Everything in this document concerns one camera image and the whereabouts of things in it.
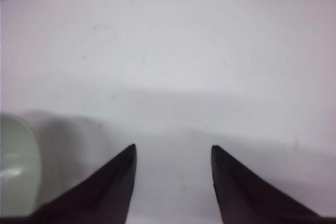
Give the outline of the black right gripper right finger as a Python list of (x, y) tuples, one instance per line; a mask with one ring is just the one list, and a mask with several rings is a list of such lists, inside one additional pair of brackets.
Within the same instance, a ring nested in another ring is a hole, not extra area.
[(214, 189), (223, 223), (322, 223), (323, 218), (214, 145)]

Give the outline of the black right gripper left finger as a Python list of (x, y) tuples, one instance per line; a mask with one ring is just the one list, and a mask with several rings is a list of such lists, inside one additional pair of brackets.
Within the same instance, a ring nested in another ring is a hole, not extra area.
[(129, 145), (90, 177), (43, 205), (29, 223), (125, 223), (137, 166), (137, 149)]

